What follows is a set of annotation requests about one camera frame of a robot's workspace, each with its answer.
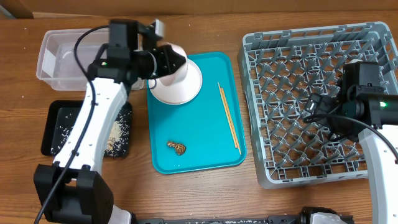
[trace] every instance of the blue plastic tray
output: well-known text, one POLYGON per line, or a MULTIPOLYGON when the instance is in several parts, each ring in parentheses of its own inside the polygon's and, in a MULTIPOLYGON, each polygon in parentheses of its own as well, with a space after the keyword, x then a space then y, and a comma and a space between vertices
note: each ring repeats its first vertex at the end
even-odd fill
POLYGON ((183 105, 167 105, 147 90, 152 163, 162 174, 236 166, 246 157, 239 101, 231 61, 220 53, 189 55, 200 68, 203 84, 199 94, 183 105), (242 154, 235 148, 218 84, 224 88, 242 154), (187 147, 178 156, 167 141, 187 147))

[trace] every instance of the plastic dish rack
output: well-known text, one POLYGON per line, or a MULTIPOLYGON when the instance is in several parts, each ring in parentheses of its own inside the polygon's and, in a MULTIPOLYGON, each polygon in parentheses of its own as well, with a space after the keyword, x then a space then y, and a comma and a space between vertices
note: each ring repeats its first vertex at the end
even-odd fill
POLYGON ((343 65, 378 62, 386 94, 397 94, 397 48, 382 22, 246 34, 238 55, 251 122, 257 179, 265 189, 367 178, 359 144, 327 141, 329 130, 305 124, 309 94, 335 96, 343 65))

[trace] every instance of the wooden skewer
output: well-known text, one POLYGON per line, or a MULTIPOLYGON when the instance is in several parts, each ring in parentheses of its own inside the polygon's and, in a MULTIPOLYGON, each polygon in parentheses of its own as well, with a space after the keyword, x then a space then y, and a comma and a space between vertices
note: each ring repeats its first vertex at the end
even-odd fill
POLYGON ((234 123, 232 121, 231 114, 229 113, 228 102, 226 101, 226 98, 225 98, 224 89, 222 89, 220 87, 220 84, 218 84, 218 89, 220 91, 221 100, 223 101, 225 115, 226 115, 227 120, 228 120, 229 129, 231 130, 231 135, 232 135, 232 138, 233 138, 233 141, 234 141, 235 148, 239 149, 239 155, 241 155, 242 154, 241 148, 239 146, 238 138, 236 137, 235 127, 234 127, 234 123))
POLYGON ((231 121, 233 137, 235 138, 236 145, 238 146, 239 155, 241 155, 242 154, 241 146, 239 145, 238 137, 236 136, 235 125, 234 125, 234 122, 232 120, 231 113, 229 112, 229 106, 228 106, 228 102, 226 101, 226 97, 225 97, 225 93, 224 93, 224 89, 223 88, 221 88, 221 92, 223 93, 223 98, 224 98, 224 101, 225 101, 226 110, 228 112, 229 120, 231 121))
POLYGON ((227 109, 226 109, 226 104, 225 104, 226 102, 225 102, 224 97, 223 97, 223 91, 221 90, 220 83, 218 84, 218 89, 219 89, 219 91, 220 91, 221 100, 223 101, 224 110, 225 110, 225 115, 226 115, 226 119, 228 120, 229 129, 231 130, 232 139, 234 140, 235 148, 237 148, 238 145, 236 144, 236 141, 235 141, 235 136, 234 136, 234 132, 233 132, 233 130, 232 130, 231 120, 229 119, 229 116, 228 116, 228 111, 227 111, 227 109))

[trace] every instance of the wooden table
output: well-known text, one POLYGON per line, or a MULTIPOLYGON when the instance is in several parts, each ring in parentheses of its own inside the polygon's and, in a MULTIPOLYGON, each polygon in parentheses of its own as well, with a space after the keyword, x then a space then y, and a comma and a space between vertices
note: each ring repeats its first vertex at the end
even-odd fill
MULTIPOLYGON (((135 17, 149 23, 153 17, 135 17)), ((166 40, 188 54, 221 51, 233 64, 248 147, 237 167, 162 175, 152 166, 145 91, 134 91, 130 154, 106 158, 103 177, 119 207, 139 218, 266 217, 297 214, 303 206, 321 206, 356 223, 371 222, 367 180, 348 180, 308 187, 264 190, 257 183, 250 143, 249 118, 236 56, 245 34, 255 31, 384 21, 398 35, 397 11, 303 12, 218 16, 161 16, 166 40)), ((35 19, 0 22, 0 223, 32 223, 40 209, 33 185, 37 164, 51 164, 40 153, 49 105, 80 100, 83 92, 55 91, 35 77, 37 56, 46 31, 89 28, 108 18, 35 19)))

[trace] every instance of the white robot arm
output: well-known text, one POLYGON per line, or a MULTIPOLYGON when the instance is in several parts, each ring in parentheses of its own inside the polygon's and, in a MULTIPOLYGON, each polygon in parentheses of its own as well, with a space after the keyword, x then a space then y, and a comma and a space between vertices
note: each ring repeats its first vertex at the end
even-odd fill
POLYGON ((113 194, 101 177, 104 149, 113 121, 127 102, 129 90, 138 78, 156 79, 187 72, 185 52, 176 52, 173 45, 157 46, 163 38, 163 23, 156 20, 149 26, 137 21, 111 20, 109 43, 103 44, 85 72, 88 79, 83 106, 74 128, 52 166, 38 165, 34 184, 42 204, 37 215, 58 223, 135 223, 134 214, 113 203, 113 194), (107 50, 107 59, 101 56, 107 50), (66 185, 71 180, 76 186, 66 185))
POLYGON ((398 223, 398 96, 384 94, 379 71, 376 62, 345 65, 336 98, 312 93, 302 116, 305 123, 328 127, 328 141, 360 143, 368 168, 373 223, 391 224, 398 223), (333 134, 340 137, 331 140, 333 134))
MULTIPOLYGON (((398 126, 383 125, 379 132, 398 147, 398 126)), ((398 164, 395 156, 369 129, 359 133, 371 187, 373 223, 398 223, 398 164)))

